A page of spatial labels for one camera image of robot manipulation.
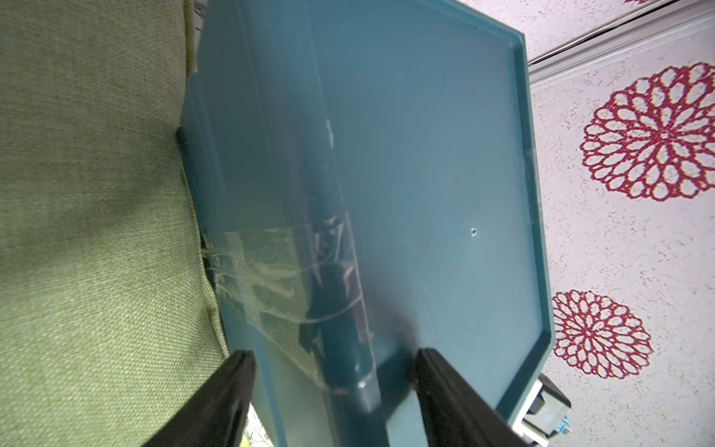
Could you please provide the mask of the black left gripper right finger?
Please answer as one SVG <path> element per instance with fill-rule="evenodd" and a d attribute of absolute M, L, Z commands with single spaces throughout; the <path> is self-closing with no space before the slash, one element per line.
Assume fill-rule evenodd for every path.
<path fill-rule="evenodd" d="M 414 390 L 430 447 L 525 445 L 434 348 L 417 351 Z"/>

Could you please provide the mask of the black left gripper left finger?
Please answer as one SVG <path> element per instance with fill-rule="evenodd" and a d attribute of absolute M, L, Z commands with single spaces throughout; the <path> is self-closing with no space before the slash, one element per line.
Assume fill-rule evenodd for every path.
<path fill-rule="evenodd" d="M 212 374 L 146 446 L 238 446 L 256 377 L 255 355 L 238 350 Z"/>

